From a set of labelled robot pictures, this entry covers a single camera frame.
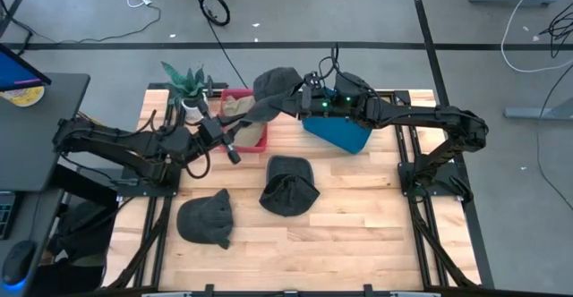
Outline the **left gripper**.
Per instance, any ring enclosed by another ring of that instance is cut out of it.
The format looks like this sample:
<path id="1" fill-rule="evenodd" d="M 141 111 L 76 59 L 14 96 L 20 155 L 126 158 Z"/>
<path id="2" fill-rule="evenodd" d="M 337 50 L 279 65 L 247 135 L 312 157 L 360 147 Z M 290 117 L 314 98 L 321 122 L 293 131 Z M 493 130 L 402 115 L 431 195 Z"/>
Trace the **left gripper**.
<path id="1" fill-rule="evenodd" d="M 241 158 L 234 147 L 234 137 L 246 125 L 246 122 L 241 120 L 246 114 L 212 116 L 205 101 L 199 102 L 198 109 L 202 114 L 198 128 L 202 144 L 206 149 L 222 146 L 226 150 L 229 160 L 233 164 L 238 164 Z"/>

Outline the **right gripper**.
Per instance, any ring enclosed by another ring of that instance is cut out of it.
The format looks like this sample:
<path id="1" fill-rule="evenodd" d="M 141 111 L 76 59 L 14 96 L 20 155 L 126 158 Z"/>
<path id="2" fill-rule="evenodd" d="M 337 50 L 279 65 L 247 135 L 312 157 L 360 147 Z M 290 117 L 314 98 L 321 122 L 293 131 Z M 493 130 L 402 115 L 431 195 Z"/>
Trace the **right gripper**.
<path id="1" fill-rule="evenodd" d="M 312 116 L 328 117 L 332 108 L 333 93 L 320 84 L 304 84 L 300 92 L 276 95 L 275 105 L 282 105 L 285 114 L 298 114 L 300 119 Z"/>

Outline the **tan corduroy cap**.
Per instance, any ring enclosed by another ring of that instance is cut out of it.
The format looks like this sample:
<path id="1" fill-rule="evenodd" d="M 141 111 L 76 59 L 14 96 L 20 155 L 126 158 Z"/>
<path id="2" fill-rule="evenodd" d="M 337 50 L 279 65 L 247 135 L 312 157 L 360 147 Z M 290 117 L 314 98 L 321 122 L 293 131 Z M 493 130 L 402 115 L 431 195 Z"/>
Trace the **tan corduroy cap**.
<path id="1" fill-rule="evenodd" d="M 248 113 L 256 104 L 254 96 L 236 98 L 227 96 L 222 101 L 221 113 L 225 116 L 234 116 Z M 237 147 L 255 147 L 261 140 L 266 129 L 266 123 L 251 123 L 242 127 L 234 137 L 234 145 Z"/>

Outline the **dark grey cap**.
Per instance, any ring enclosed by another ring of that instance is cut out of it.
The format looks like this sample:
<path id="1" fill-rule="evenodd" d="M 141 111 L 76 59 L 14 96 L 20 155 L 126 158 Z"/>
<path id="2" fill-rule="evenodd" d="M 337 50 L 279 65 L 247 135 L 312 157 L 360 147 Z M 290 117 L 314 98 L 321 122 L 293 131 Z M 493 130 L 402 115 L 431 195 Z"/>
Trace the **dark grey cap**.
<path id="1" fill-rule="evenodd" d="M 274 120 L 281 113 L 283 100 L 303 80 L 294 67 L 277 67 L 262 73 L 253 82 L 255 103 L 241 124 L 247 126 Z"/>
<path id="2" fill-rule="evenodd" d="M 300 216 L 321 195 L 314 186 L 312 165 L 302 157 L 272 156 L 266 179 L 259 203 L 275 215 Z"/>
<path id="3" fill-rule="evenodd" d="M 234 227 L 227 189 L 213 196 L 186 201 L 178 210 L 176 229 L 188 242 L 213 244 L 227 250 Z"/>

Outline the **pink plastic bin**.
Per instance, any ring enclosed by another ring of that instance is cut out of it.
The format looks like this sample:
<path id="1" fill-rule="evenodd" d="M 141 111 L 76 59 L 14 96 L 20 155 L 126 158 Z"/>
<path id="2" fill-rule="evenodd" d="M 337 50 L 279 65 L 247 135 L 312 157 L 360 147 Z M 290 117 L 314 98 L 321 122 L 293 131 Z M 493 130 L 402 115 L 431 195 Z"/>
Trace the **pink plastic bin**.
<path id="1" fill-rule="evenodd" d="M 222 101 L 225 100 L 227 96 L 234 96 L 236 98 L 243 98 L 243 97 L 247 97 L 247 96 L 253 96 L 253 92 L 251 89 L 225 89 L 221 95 L 221 102 L 220 102 L 220 109 L 219 109 L 220 115 L 223 115 L 221 113 Z M 261 152 L 264 152 L 266 150 L 267 138 L 268 138 L 268 131 L 267 131 L 267 124 L 266 124 L 266 129 L 263 133 L 263 136 L 262 136 L 260 142 L 255 147 L 243 148 L 243 147 L 237 147 L 235 145 L 234 146 L 238 152 L 261 153 Z"/>

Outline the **blue plastic bin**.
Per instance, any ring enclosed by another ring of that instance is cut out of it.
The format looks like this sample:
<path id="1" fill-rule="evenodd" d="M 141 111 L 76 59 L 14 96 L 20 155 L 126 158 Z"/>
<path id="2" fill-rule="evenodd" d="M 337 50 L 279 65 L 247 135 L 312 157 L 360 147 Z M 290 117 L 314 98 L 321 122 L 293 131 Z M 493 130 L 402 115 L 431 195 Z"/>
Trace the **blue plastic bin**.
<path id="1" fill-rule="evenodd" d="M 372 129 L 344 117 L 308 117 L 302 120 L 302 125 L 307 132 L 350 154 L 359 153 L 372 134 Z"/>

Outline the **snake plant in white pot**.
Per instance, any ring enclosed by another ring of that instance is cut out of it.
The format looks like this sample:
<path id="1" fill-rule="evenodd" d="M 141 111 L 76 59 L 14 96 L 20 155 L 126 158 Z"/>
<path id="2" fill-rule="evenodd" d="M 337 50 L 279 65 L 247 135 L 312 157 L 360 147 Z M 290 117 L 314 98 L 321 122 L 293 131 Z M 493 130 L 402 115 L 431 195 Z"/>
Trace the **snake plant in white pot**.
<path id="1" fill-rule="evenodd" d="M 208 103 L 207 95 L 203 90 L 207 85 L 203 67 L 196 72 L 189 68 L 187 74 L 181 74 L 171 64 L 162 62 L 161 65 L 174 88 L 175 94 L 171 99 L 184 110 L 185 121 L 198 123 L 203 118 L 200 104 Z"/>

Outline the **black office chair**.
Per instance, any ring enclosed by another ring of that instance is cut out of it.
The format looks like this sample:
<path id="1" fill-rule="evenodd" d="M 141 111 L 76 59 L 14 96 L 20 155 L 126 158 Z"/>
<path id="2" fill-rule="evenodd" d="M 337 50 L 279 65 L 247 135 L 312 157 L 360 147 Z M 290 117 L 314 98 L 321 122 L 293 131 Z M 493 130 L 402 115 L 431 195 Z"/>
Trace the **black office chair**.
<path id="1" fill-rule="evenodd" d="M 38 267 L 40 297 L 86 293 L 101 286 L 117 210 L 83 201 L 58 218 Z"/>

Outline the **black desk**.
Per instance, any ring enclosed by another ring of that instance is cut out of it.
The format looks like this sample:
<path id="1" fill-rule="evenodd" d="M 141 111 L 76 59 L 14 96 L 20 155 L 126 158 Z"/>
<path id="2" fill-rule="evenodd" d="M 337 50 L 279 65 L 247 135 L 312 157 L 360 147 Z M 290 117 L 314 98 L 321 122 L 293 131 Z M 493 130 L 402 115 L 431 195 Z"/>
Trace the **black desk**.
<path id="1" fill-rule="evenodd" d="M 43 191 L 58 160 L 58 122 L 75 117 L 90 83 L 85 73 L 47 77 L 52 84 L 33 106 L 0 98 L 0 191 Z"/>

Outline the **yellow round disc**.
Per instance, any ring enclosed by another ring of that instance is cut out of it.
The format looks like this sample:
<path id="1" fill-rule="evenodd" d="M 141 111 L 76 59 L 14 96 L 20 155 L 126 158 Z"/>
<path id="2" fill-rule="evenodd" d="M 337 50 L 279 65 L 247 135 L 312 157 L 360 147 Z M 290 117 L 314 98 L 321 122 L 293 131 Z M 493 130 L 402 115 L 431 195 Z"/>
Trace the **yellow round disc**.
<path id="1" fill-rule="evenodd" d="M 26 89 L 14 89 L 0 92 L 0 97 L 8 100 L 15 106 L 18 107 L 29 107 L 37 104 L 45 94 L 45 88 L 43 86 L 26 88 Z"/>

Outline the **computer monitor blue screen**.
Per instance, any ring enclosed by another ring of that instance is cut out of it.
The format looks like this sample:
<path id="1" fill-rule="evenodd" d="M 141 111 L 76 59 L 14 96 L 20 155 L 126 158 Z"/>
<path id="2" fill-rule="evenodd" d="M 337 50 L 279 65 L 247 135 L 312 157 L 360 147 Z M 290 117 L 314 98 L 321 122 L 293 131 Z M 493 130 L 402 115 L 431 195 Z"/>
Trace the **computer monitor blue screen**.
<path id="1" fill-rule="evenodd" d="M 52 81 L 0 43 L 0 92 L 48 86 Z"/>

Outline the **black keyboard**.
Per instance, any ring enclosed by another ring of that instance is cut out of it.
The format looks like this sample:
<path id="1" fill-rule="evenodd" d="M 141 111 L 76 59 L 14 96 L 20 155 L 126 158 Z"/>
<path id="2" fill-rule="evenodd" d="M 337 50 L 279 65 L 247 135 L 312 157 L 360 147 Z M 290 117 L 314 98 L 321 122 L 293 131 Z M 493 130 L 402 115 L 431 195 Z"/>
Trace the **black keyboard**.
<path id="1" fill-rule="evenodd" d="M 11 232 L 18 208 L 18 195 L 13 191 L 0 191 L 0 241 L 6 240 Z"/>

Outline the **black computer mouse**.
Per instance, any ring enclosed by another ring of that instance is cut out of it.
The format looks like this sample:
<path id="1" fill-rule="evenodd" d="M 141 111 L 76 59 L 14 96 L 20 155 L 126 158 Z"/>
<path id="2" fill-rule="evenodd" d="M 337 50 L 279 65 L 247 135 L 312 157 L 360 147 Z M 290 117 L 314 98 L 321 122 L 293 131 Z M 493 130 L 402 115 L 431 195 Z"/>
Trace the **black computer mouse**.
<path id="1" fill-rule="evenodd" d="M 36 251 L 36 243 L 30 240 L 17 242 L 8 252 L 0 273 L 5 289 L 21 290 L 30 272 L 31 261 Z"/>

